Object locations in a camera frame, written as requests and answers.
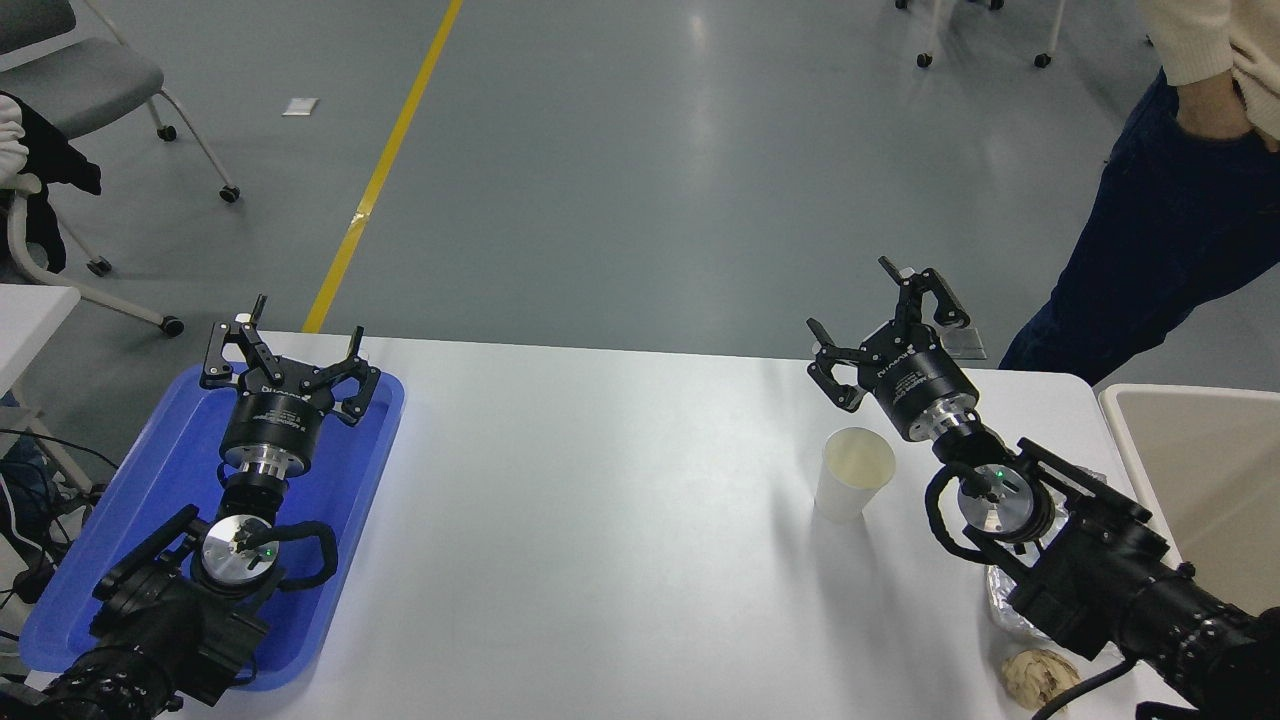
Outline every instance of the white plastic chair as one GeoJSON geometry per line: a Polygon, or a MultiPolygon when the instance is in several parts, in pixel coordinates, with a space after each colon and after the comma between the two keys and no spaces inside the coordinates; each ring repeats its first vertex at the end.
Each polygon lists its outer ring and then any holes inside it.
{"type": "MultiPolygon", "coordinates": [[[[928,68],[933,64],[933,53],[938,49],[938,27],[942,24],[942,3],[946,1],[933,0],[933,18],[929,20],[929,46],[928,50],[915,56],[915,65],[919,68],[928,68]]],[[[905,10],[908,3],[909,0],[893,0],[893,6],[899,10],[905,10]]],[[[986,3],[992,10],[1005,6],[1005,0],[986,0],[986,3]]],[[[1057,36],[1062,29],[1062,10],[1065,8],[1066,0],[1059,0],[1057,12],[1053,14],[1053,28],[1048,33],[1048,50],[1036,55],[1034,64],[1037,68],[1047,68],[1053,61],[1053,53],[1057,51],[1057,36]]]]}
{"type": "MultiPolygon", "coordinates": [[[[173,315],[161,315],[155,310],[134,305],[128,300],[122,300],[97,288],[92,288],[87,284],[50,273],[36,263],[35,258],[31,256],[31,251],[27,249],[27,196],[40,192],[41,188],[42,186],[40,179],[32,174],[23,173],[8,179],[0,178],[0,190],[13,191],[8,208],[6,231],[9,234],[9,256],[13,258],[14,264],[17,264],[18,272],[32,282],[74,287],[81,292],[81,297],[84,300],[156,325],[169,337],[182,334],[184,325],[182,320],[173,315]]],[[[63,225],[67,234],[70,236],[77,245],[79,245],[81,250],[83,250],[86,255],[95,261],[106,263],[101,255],[90,249],[84,241],[82,241],[79,236],[61,223],[61,220],[59,220],[59,224],[63,225]]]]}
{"type": "MultiPolygon", "coordinates": [[[[95,0],[83,3],[102,20],[115,41],[90,37],[0,70],[0,88],[35,108],[69,140],[106,127],[146,105],[156,135],[170,142],[178,137],[177,131],[164,124],[151,100],[160,95],[178,111],[214,170],[223,178],[221,199],[234,202],[239,197],[239,187],[196,132],[187,110],[164,87],[160,67],[129,47],[95,0]]],[[[74,28],[76,12],[67,0],[4,0],[0,3],[0,55],[74,28]]]]}

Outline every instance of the white paper cup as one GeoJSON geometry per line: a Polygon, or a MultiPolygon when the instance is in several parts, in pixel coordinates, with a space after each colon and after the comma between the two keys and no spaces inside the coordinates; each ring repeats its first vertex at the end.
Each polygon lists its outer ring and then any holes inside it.
{"type": "Polygon", "coordinates": [[[888,484],[897,462],[893,448],[867,428],[845,428],[827,438],[813,501],[833,523],[849,523],[863,512],[876,491],[888,484]]]}

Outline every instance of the white sweater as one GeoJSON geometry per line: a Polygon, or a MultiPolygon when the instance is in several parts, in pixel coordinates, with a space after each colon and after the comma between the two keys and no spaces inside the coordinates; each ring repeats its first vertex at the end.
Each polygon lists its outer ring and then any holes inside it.
{"type": "Polygon", "coordinates": [[[1225,70],[1249,122],[1280,137],[1280,0],[1138,0],[1169,85],[1225,70]]]}
{"type": "Polygon", "coordinates": [[[18,142],[24,135],[18,104],[0,95],[0,184],[27,165],[27,147],[18,142]]]}

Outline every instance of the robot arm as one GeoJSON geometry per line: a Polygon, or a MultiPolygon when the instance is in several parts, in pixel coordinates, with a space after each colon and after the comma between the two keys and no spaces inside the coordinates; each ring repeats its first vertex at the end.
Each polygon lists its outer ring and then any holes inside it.
{"type": "Polygon", "coordinates": [[[925,511],[947,552],[998,565],[1016,584],[1014,610],[1056,643],[1093,659],[1114,642],[1128,667],[1148,662],[1199,708],[1187,715],[1143,703],[1139,717],[1280,716],[1280,609],[1253,618],[1220,601],[1196,584],[1189,564],[1160,562],[1169,543],[1146,525],[1147,509],[1028,439],[1016,455],[1005,447],[978,416],[978,391],[922,322],[932,292],[934,322],[968,324],[950,288],[933,269],[904,274],[884,258],[881,265],[900,287],[893,319],[858,348],[836,346],[810,319],[818,345],[809,374],[837,407],[852,413],[870,393],[902,439],[933,443],[943,468],[925,491],[925,511]],[[836,365],[856,368],[858,386],[840,384],[836,365]],[[972,547],[952,538],[940,509],[955,479],[972,547]],[[1066,498],[1068,520],[1056,534],[1050,488],[1066,498]],[[1020,559],[1028,543],[1041,550],[1032,564],[1020,559]]]}
{"type": "Polygon", "coordinates": [[[362,329],[347,357],[316,368],[273,355],[257,334],[253,311],[214,325],[201,387],[234,388],[239,397],[221,442],[227,478],[211,523],[188,505],[128,552],[99,582],[102,609],[90,624],[97,638],[44,693],[0,693],[0,717],[13,720],[150,720],[182,707],[178,693],[215,705],[233,685],[252,680],[253,652],[269,626],[259,610],[275,592],[319,587],[337,571],[333,529],[317,521],[276,525],[289,479],[311,466],[321,420],[334,414],[355,425],[369,409],[379,372],[358,356],[362,329]],[[236,345],[244,372],[223,357],[236,345]],[[353,378],[342,401],[334,387],[353,378]],[[321,569],[285,578],[282,543],[316,538],[321,569]],[[250,667],[250,675],[241,673],[250,667]]]}

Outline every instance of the gray floor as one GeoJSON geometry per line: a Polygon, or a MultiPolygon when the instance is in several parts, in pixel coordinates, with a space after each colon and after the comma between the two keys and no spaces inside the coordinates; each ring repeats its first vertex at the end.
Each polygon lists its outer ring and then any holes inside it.
{"type": "MultiPolygon", "coordinates": [[[[447,1],[104,5],[244,191],[224,206],[143,113],[77,142],[104,196],[55,201],[116,272],[68,273],[189,327],[82,304],[28,372],[120,457],[215,318],[268,292],[264,327],[301,327],[447,1]],[[316,114],[282,118],[293,96],[316,114]]],[[[891,314],[888,254],[942,270],[998,357],[1157,67],[1130,4],[1071,3],[1034,69],[1052,5],[957,3],[919,70],[924,1],[468,0],[324,329],[801,357],[809,315],[851,341],[891,314]]],[[[1277,301],[1271,273],[1108,382],[1276,389],[1277,301]]]]}

